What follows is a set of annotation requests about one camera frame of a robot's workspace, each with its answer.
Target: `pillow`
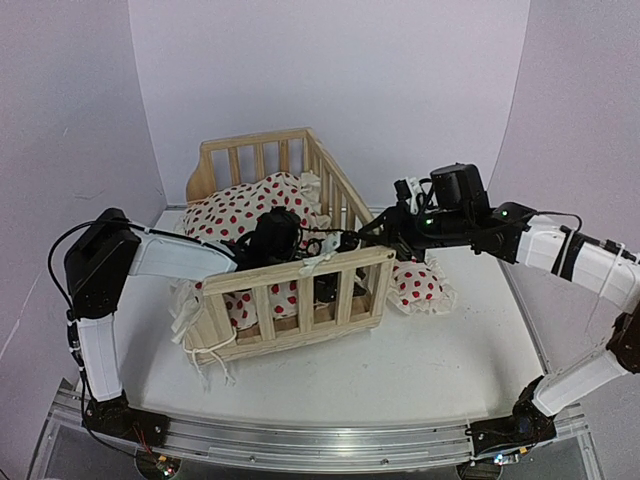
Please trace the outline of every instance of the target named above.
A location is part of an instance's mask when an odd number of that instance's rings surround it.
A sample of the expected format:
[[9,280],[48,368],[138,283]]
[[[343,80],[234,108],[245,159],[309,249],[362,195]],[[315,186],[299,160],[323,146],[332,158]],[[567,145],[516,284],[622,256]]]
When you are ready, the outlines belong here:
[[447,281],[437,260],[428,254],[424,263],[396,261],[388,300],[401,312],[442,315],[455,306],[457,292]]

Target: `white wall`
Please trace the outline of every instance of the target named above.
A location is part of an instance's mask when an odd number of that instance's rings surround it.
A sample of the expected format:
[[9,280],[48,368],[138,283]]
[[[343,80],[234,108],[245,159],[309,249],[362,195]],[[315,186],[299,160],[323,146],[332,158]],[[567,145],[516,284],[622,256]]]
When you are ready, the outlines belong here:
[[0,468],[18,479],[78,372],[49,247],[106,207],[148,223],[165,200],[126,0],[0,2],[0,45]]
[[528,0],[136,0],[131,30],[169,203],[201,141],[309,125],[372,205],[452,162],[488,179]]
[[[638,25],[637,0],[532,2],[491,181],[495,204],[576,212],[587,235],[640,250]],[[588,325],[595,295],[521,266],[512,271],[555,368],[611,336],[619,312],[606,301]],[[639,478],[640,377],[617,379],[583,403],[606,477]]]

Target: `polka dot pillow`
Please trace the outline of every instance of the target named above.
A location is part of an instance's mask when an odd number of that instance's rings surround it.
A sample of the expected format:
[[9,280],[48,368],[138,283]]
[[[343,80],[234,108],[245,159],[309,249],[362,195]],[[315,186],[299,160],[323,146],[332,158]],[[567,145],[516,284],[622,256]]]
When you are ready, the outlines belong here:
[[[278,206],[296,213],[304,227],[327,228],[330,218],[320,214],[319,191],[320,179],[313,174],[303,173],[298,178],[289,173],[276,173],[256,184],[242,184],[216,192],[192,205],[177,230],[205,241],[233,242],[254,230],[260,215]],[[309,239],[320,235],[303,232],[302,247]],[[200,305],[203,304],[201,288],[201,283],[192,284],[192,295]],[[251,290],[225,294],[224,300],[236,328],[246,329],[258,323]],[[273,285],[269,290],[269,302],[276,319],[296,315],[296,282]]]
[[396,261],[387,298],[401,312],[449,313],[456,297],[434,257],[427,255],[425,263]]

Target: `wooden crib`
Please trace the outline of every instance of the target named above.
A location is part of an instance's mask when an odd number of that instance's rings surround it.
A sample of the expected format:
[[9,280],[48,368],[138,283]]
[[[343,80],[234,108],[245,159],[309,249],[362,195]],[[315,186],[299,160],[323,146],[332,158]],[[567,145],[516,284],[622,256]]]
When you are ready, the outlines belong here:
[[[255,169],[255,181],[276,171],[312,171],[318,175],[322,213],[331,216],[333,228],[354,229],[373,219],[358,192],[309,128],[203,142],[200,161],[187,184],[188,202],[192,204],[216,192],[223,180],[216,174],[226,174],[231,185],[242,183],[243,173],[244,181],[253,181],[246,178],[250,164]],[[395,252],[389,248],[363,247],[320,263],[311,276],[301,274],[303,262],[296,261],[209,277],[203,286],[206,308],[190,328],[185,348],[206,349],[230,340],[233,327],[223,294],[249,289],[256,302],[258,324],[238,332],[235,340],[215,350],[225,360],[310,345],[373,328],[382,317],[394,257]],[[354,297],[357,269],[366,272],[367,293]],[[339,275],[336,301],[314,305],[314,277],[332,273]],[[294,280],[298,285],[298,315],[274,320],[268,289]],[[205,353],[199,353],[196,359],[199,364],[214,360]]]

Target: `wire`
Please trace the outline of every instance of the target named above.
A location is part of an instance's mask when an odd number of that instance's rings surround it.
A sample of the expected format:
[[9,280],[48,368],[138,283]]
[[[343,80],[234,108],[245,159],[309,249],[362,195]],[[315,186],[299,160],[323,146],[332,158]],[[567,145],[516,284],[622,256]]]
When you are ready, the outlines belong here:
[[[85,411],[85,404],[84,404],[84,399],[85,399],[85,395],[87,392],[87,388],[89,388],[89,395],[91,396],[91,398],[93,399],[93,395],[91,394],[91,387],[88,387],[87,385],[87,374],[85,372],[81,372],[80,373],[80,379],[82,380],[82,396],[80,397],[80,415],[82,416],[82,426],[84,427],[84,429],[87,431],[87,433],[89,434],[89,436],[91,438],[93,438],[96,442],[98,442],[99,444],[103,445],[104,447],[107,447],[109,450],[113,450],[114,452],[119,452],[123,455],[126,455],[127,457],[133,458],[134,460],[137,459],[137,456],[134,453],[131,452],[127,452],[126,450],[121,450],[118,447],[115,447],[113,445],[111,445],[110,443],[105,442],[104,440],[98,438],[96,436],[95,433],[93,433],[93,431],[91,430],[91,428],[89,428],[89,425],[87,423],[87,414]],[[155,465],[156,462],[152,462],[151,460],[148,460],[146,458],[142,458],[140,459],[142,461],[148,462],[150,464]]]
[[332,232],[353,232],[356,233],[355,230],[344,230],[343,228],[307,228],[300,227],[300,230],[306,230],[307,232],[316,232],[316,233],[332,233]]

